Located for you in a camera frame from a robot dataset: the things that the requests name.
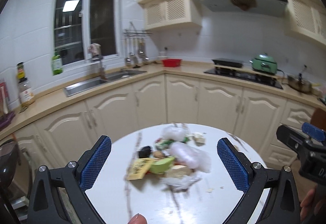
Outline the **person's right hand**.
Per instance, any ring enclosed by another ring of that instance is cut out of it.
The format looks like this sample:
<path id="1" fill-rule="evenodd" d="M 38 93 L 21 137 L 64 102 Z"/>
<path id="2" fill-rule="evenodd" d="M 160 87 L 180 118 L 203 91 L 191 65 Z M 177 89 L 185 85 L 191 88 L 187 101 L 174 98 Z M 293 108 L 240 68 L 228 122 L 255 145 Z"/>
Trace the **person's right hand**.
<path id="1" fill-rule="evenodd" d="M 313 201 L 316 194 L 316 188 L 310 189 L 304 199 L 302 200 L 300 207 L 300 218 L 301 221 L 304 221 L 308 214 L 313 210 L 313 214 L 316 215 L 318 213 L 317 206 L 313 207 Z"/>

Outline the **person's left hand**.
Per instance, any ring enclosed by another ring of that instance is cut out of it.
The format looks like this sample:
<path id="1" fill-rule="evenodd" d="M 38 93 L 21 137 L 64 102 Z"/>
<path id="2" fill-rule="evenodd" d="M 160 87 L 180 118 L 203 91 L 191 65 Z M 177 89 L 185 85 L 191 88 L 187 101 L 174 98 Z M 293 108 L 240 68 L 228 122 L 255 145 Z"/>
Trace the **person's left hand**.
<path id="1" fill-rule="evenodd" d="M 134 215 L 128 222 L 128 224 L 147 224 L 146 218 L 141 214 Z"/>

